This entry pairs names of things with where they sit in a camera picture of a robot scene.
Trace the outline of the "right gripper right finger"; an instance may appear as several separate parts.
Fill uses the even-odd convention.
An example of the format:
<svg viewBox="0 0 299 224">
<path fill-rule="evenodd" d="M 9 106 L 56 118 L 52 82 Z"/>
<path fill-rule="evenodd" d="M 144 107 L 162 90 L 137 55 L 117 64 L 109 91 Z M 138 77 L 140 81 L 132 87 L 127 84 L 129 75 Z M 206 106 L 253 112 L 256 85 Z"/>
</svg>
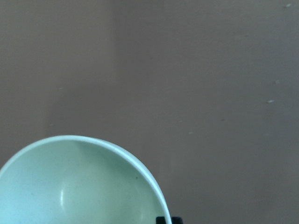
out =
<svg viewBox="0 0 299 224">
<path fill-rule="evenodd" d="M 183 224 L 183 219 L 181 217 L 172 217 L 171 223 L 172 224 Z"/>
</svg>

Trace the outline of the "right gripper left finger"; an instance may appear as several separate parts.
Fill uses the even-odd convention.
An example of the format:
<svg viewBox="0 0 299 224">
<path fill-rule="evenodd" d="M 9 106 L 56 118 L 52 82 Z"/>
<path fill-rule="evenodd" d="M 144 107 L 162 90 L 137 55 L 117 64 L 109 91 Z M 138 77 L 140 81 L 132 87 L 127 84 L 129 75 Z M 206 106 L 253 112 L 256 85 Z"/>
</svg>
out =
<svg viewBox="0 0 299 224">
<path fill-rule="evenodd" d="M 165 224 L 165 217 L 156 217 L 156 224 Z"/>
</svg>

